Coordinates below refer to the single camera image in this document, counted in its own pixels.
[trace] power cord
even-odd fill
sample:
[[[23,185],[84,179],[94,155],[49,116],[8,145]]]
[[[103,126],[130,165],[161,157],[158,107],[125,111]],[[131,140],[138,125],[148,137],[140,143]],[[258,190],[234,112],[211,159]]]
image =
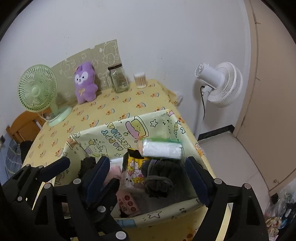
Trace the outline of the power cord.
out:
[[[203,118],[203,120],[204,120],[204,119],[205,119],[205,103],[204,103],[204,101],[203,101],[202,88],[204,88],[204,86],[201,86],[201,87],[200,87],[200,95],[201,95],[201,97],[202,97],[202,105],[203,105],[203,107],[204,107],[204,118]]]

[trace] fan pole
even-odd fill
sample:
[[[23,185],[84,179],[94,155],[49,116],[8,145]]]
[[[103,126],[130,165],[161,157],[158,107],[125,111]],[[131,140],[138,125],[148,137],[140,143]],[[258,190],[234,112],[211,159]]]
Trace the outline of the fan pole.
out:
[[[203,117],[204,117],[204,108],[202,104],[202,100],[204,101],[204,106],[206,107],[207,105],[207,98],[210,94],[210,92],[213,90],[210,86],[206,85],[204,88],[202,88],[202,99],[198,108],[198,113],[197,113],[197,120],[195,123],[195,131],[194,131],[194,137],[196,140],[198,140],[198,136],[200,135],[200,130],[202,128],[202,122],[203,122]]]

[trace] fan base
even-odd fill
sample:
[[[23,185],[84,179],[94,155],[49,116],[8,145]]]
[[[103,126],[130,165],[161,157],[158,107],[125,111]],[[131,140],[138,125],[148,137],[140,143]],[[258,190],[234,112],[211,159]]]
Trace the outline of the fan base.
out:
[[[72,112],[73,108],[71,106],[64,106],[59,109],[59,114],[52,120],[48,121],[49,126],[55,126],[58,123],[61,123],[67,116]]]

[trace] green desk fan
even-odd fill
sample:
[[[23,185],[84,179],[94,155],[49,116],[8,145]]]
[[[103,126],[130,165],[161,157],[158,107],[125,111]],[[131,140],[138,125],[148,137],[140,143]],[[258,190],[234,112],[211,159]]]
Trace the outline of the green desk fan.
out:
[[[30,112],[40,113],[50,107],[52,113],[44,118],[49,126],[62,122],[71,112],[72,107],[58,108],[55,104],[57,96],[57,79],[53,71],[42,64],[27,69],[20,79],[18,95],[22,105]]]

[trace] black baseboard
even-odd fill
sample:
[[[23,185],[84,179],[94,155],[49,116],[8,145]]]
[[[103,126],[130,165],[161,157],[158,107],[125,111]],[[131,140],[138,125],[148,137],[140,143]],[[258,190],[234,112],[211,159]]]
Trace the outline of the black baseboard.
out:
[[[233,133],[234,126],[233,125],[224,126],[224,127],[221,127],[219,129],[216,129],[216,130],[213,130],[213,131],[202,133],[202,134],[200,134],[198,136],[198,141],[203,140],[203,139],[207,139],[209,137],[213,137],[213,136],[219,135],[219,134],[221,134],[223,132],[227,132],[227,131],[230,131],[231,133]]]

